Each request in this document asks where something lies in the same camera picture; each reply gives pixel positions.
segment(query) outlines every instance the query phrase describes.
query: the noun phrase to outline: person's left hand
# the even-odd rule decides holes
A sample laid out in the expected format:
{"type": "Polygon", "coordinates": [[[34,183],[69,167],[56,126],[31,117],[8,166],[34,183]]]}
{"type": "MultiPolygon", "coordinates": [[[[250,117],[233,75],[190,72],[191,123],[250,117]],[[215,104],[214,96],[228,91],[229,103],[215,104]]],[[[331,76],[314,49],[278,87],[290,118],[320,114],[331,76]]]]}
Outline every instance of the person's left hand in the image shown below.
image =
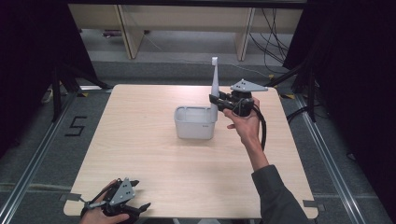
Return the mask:
{"type": "MultiPolygon", "coordinates": [[[[112,185],[116,183],[117,180],[111,181],[108,185],[112,185]]],[[[96,200],[96,203],[101,202],[105,198],[106,192],[103,193],[98,200],[96,200]]],[[[94,208],[92,210],[88,210],[85,215],[82,217],[81,221],[79,224],[116,224],[122,221],[125,221],[126,219],[129,218],[128,214],[119,214],[114,217],[107,217],[102,209],[100,207],[94,208]]]]}

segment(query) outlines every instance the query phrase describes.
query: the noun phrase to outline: white container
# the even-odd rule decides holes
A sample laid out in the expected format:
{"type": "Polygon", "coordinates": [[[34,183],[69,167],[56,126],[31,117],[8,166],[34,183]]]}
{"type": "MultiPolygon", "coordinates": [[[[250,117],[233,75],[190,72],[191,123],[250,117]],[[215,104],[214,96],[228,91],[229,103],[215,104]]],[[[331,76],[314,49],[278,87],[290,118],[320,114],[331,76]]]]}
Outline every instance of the white container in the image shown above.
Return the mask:
{"type": "Polygon", "coordinates": [[[179,106],[175,110],[175,124],[179,138],[211,139],[215,130],[210,107],[179,106]]]}

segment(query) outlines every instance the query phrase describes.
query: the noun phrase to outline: wooden table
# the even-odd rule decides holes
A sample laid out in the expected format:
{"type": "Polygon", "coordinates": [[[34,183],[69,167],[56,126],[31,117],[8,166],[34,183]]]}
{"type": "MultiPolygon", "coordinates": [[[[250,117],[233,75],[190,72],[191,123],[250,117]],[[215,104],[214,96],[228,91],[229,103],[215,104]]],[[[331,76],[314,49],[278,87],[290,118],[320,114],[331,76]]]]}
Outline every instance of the wooden table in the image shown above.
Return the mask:
{"type": "MultiPolygon", "coordinates": [[[[230,87],[220,87],[231,92],[230,87]]],[[[91,200],[112,179],[140,183],[128,202],[151,203],[141,217],[260,218],[252,168],[231,121],[219,114],[214,137],[177,137],[175,109],[210,106],[207,86],[118,85],[108,100],[72,193],[91,200]]],[[[303,206],[313,200],[285,113],[275,89],[253,92],[267,122],[266,155],[303,206]]],[[[79,216],[83,203],[67,202],[64,212],[79,216]]],[[[316,208],[303,207],[309,218],[316,208]]]]}

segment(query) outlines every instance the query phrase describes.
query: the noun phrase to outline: dark gray sleeve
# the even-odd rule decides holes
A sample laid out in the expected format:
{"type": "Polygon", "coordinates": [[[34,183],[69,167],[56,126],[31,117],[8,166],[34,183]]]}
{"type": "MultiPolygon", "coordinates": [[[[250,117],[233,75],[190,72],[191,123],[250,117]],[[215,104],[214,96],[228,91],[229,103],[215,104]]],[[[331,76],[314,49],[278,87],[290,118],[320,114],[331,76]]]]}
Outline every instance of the dark gray sleeve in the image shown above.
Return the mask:
{"type": "Polygon", "coordinates": [[[283,184],[274,165],[263,167],[251,176],[260,195],[264,224],[308,223],[303,209],[283,184]]]}

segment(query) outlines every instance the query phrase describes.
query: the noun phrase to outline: table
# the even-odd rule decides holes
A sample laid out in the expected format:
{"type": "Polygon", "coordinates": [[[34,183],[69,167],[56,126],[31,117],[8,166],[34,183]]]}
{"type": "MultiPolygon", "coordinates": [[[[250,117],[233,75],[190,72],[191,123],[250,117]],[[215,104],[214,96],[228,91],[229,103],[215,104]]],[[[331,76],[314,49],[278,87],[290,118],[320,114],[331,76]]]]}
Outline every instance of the table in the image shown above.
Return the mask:
{"type": "MultiPolygon", "coordinates": [[[[230,92],[230,87],[220,87],[230,92]]],[[[141,217],[260,218],[260,200],[248,155],[231,121],[222,115],[210,140],[177,137],[175,109],[209,106],[208,86],[118,85],[114,88],[79,170],[72,193],[91,200],[109,181],[137,179],[141,217]]],[[[267,121],[266,154],[303,206],[313,201],[303,166],[275,89],[254,92],[267,121]]],[[[81,202],[65,204],[79,216],[81,202]]],[[[303,207],[309,218],[316,208],[303,207]]]]}

